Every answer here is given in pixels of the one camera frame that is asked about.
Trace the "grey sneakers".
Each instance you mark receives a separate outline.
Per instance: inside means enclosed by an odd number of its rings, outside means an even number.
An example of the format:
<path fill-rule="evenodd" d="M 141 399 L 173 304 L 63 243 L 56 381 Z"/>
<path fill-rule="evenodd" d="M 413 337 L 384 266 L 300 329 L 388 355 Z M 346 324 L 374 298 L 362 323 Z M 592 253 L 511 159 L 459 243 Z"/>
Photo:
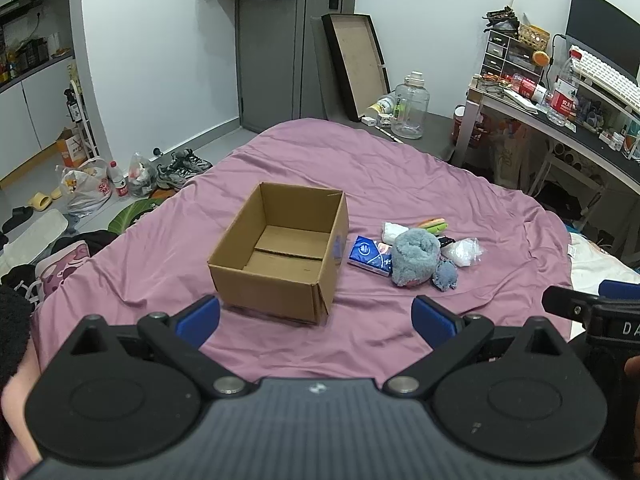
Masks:
<path fill-rule="evenodd" d="M 180 191 L 191 179 L 213 167 L 190 148 L 172 152 L 167 164 L 156 165 L 156 183 L 162 190 Z"/>

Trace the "burger plush toy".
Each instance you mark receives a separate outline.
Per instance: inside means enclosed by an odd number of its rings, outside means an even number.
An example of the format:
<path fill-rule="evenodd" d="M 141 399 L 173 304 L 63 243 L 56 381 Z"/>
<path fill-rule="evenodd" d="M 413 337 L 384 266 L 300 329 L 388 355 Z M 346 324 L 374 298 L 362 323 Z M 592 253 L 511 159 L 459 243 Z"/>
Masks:
<path fill-rule="evenodd" d="M 448 228 L 448 222 L 444 218 L 433 218 L 421 222 L 418 225 L 418 228 L 424 229 L 431 234 L 438 235 L 439 233 L 446 231 Z"/>

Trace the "grey-blue plush toy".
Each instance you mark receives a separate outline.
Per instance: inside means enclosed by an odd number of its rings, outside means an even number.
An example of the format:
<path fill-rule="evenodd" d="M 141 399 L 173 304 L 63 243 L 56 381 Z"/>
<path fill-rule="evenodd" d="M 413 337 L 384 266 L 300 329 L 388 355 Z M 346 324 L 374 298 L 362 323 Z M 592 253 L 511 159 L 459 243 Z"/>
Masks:
<path fill-rule="evenodd" d="M 424 229 L 410 229 L 396 237 L 392 246 L 392 281 L 398 287 L 427 282 L 440 258 L 440 241 Z"/>

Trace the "red cap bottle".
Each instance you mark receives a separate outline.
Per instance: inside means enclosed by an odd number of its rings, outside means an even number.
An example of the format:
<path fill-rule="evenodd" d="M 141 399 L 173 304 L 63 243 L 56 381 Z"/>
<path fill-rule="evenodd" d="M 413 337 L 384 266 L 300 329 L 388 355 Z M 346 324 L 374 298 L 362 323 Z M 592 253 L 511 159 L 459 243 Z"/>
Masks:
<path fill-rule="evenodd" d="M 108 177 L 114 184 L 115 191 L 118 196 L 125 196 L 128 194 L 128 182 L 126 174 L 117 165 L 117 162 L 111 160 L 107 167 Z"/>

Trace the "white blanket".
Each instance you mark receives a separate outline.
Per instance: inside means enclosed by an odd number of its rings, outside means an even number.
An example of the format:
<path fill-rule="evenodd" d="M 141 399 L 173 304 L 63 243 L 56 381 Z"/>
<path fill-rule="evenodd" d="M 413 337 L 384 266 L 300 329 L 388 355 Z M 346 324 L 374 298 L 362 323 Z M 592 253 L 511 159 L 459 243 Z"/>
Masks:
<path fill-rule="evenodd" d="M 596 294 L 603 281 L 638 284 L 639 273 L 594 244 L 582 234 L 570 233 L 567 249 L 570 257 L 570 280 L 578 292 Z"/>

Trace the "black monitor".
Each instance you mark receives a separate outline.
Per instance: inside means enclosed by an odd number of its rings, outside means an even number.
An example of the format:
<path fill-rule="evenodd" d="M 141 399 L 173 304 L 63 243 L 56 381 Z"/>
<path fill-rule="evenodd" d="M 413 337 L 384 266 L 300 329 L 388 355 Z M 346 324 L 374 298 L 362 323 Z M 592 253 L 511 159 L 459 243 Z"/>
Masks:
<path fill-rule="evenodd" d="M 639 34 L 639 23 L 606 0 L 570 0 L 565 36 L 632 78 L 639 70 Z"/>

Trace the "black white plush toy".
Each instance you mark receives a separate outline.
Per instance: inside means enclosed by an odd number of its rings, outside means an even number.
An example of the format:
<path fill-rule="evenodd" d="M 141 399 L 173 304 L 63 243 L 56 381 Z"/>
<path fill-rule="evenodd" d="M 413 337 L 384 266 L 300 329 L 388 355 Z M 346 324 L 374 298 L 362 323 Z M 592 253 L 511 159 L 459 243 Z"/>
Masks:
<path fill-rule="evenodd" d="M 439 236 L 437 239 L 440 244 L 440 254 L 442 255 L 442 258 L 450 259 L 456 240 L 449 236 Z"/>

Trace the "black framed cork board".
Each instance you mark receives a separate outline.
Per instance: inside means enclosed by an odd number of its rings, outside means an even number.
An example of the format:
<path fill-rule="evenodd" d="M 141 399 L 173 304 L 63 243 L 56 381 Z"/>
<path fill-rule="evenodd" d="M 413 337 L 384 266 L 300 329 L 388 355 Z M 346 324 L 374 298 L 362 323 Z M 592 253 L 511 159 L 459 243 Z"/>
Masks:
<path fill-rule="evenodd" d="M 331 13 L 321 21 L 343 110 L 349 120 L 359 122 L 370 105 L 390 93 L 372 18 Z"/>

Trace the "denim fabric heart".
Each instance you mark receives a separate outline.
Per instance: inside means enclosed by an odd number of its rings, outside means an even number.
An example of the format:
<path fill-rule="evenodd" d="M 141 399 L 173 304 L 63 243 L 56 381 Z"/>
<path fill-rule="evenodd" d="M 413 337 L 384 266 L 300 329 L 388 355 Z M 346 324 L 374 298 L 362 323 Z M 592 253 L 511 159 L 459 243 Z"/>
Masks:
<path fill-rule="evenodd" d="M 448 259 L 440 259 L 432 275 L 433 285 L 441 292 L 456 289 L 458 284 L 458 268 Z"/>

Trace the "large clear plastic jug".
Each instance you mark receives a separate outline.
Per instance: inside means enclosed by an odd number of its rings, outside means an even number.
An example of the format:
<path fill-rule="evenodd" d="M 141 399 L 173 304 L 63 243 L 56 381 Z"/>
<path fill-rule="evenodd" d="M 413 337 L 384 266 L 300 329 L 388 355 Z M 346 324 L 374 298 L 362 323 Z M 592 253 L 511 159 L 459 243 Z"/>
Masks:
<path fill-rule="evenodd" d="M 393 134 L 401 139 L 421 139 L 430 104 L 430 92 L 425 88 L 424 75 L 413 70 L 398 84 L 393 95 L 395 106 L 390 123 Z"/>

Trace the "yellow slipper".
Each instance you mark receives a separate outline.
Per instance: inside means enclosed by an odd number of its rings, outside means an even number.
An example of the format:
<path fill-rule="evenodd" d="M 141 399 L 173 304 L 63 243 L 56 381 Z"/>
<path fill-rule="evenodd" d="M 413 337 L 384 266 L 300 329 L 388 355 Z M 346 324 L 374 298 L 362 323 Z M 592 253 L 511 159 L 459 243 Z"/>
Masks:
<path fill-rule="evenodd" d="M 55 188 L 49 194 L 43 192 L 37 192 L 32 198 L 28 201 L 27 205 L 32 207 L 35 211 L 44 211 L 48 209 L 53 202 L 59 200 L 62 196 L 62 192 L 60 188 Z"/>

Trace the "clear water bottle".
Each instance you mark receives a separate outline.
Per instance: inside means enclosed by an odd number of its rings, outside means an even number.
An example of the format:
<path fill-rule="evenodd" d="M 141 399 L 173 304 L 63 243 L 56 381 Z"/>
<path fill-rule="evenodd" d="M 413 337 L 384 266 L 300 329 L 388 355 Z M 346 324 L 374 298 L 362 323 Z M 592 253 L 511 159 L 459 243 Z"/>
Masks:
<path fill-rule="evenodd" d="M 548 104 L 547 118 L 559 127 L 563 127 L 575 113 L 577 103 L 578 83 L 574 64 L 582 59 L 582 54 L 570 50 L 568 59 L 556 76 L 551 98 Z"/>

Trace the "grey door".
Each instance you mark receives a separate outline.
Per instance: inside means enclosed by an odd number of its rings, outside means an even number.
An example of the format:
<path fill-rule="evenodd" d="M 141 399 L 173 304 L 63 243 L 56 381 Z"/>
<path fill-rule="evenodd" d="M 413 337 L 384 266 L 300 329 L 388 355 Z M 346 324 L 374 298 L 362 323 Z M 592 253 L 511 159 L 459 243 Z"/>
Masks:
<path fill-rule="evenodd" d="M 300 118 L 331 115 L 331 60 L 322 18 L 350 13 L 355 0 L 235 0 L 240 125 L 262 132 Z"/>

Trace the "white plastic shopping bag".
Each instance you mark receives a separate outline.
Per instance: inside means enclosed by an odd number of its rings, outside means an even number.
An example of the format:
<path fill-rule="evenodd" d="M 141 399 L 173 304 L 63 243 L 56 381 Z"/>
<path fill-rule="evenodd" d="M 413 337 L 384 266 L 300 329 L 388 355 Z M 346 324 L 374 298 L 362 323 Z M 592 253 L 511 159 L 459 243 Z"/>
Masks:
<path fill-rule="evenodd" d="M 101 157 L 90 158 L 77 168 L 61 167 L 58 178 L 66 211 L 72 217 L 93 214 L 113 192 L 107 163 Z"/>

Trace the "brown cardboard box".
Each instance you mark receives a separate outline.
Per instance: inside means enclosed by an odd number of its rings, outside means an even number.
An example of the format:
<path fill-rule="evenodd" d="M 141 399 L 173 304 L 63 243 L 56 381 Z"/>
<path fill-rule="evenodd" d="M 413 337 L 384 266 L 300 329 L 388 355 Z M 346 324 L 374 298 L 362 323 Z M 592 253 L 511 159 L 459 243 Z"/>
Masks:
<path fill-rule="evenodd" d="M 228 307 L 320 325 L 348 233 L 344 192 L 259 183 L 208 260 L 218 296 Z"/>

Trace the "pink bed sheet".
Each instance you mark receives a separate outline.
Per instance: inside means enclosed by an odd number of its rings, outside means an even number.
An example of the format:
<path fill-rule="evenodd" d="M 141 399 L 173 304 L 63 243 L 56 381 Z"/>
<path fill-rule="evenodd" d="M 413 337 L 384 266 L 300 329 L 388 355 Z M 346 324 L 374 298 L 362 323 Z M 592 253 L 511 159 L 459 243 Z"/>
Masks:
<path fill-rule="evenodd" d="M 480 261 L 442 303 L 518 325 L 570 282 L 570 236 L 536 200 L 362 130 L 317 119 L 238 148 L 87 260 L 37 311 L 41 364 L 79 320 L 128 324 L 214 292 L 221 323 L 204 351 L 242 377 L 385 380 L 427 346 L 413 291 L 348 263 L 387 221 L 442 216 Z"/>

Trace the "small drawer organizer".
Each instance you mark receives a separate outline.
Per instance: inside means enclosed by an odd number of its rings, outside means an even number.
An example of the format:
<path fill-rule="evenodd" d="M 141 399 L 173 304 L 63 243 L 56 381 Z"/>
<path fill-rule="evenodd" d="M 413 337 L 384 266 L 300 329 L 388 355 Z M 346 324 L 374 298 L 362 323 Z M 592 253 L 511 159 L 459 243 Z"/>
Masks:
<path fill-rule="evenodd" d="M 520 75 L 539 84 L 544 70 L 533 62 L 533 53 L 534 49 L 527 44 L 502 32 L 490 30 L 480 73 L 503 79 Z"/>

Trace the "white keyboard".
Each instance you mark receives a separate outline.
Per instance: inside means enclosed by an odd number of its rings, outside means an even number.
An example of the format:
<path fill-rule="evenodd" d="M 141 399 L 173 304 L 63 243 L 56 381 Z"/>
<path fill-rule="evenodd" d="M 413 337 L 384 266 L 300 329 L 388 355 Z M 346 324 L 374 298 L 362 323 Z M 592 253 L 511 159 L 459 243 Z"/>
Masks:
<path fill-rule="evenodd" d="M 581 80 L 594 84 L 638 113 L 639 86 L 636 82 L 581 48 L 571 47 L 568 54 L 573 70 Z"/>

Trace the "white rolled cloth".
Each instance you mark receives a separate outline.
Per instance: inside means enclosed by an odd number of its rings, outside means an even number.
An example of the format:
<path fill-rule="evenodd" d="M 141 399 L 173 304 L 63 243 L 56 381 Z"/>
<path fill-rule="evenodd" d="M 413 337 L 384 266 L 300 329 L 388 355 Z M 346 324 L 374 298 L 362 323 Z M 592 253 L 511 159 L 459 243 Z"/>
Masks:
<path fill-rule="evenodd" d="M 395 243 L 396 238 L 408 231 L 408 226 L 402 226 L 401 224 L 394 222 L 384 222 L 382 227 L 382 242 L 386 245 L 392 246 Z"/>

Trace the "white stuffing plastic bag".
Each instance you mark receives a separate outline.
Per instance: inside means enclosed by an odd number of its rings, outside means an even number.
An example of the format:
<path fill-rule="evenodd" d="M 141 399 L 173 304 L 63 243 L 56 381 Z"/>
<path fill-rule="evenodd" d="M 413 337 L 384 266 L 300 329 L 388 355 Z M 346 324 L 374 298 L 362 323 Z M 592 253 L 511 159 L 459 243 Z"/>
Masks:
<path fill-rule="evenodd" d="M 477 238 L 457 240 L 440 250 L 442 256 L 454 263 L 458 268 L 466 268 L 477 263 L 484 254 Z"/>

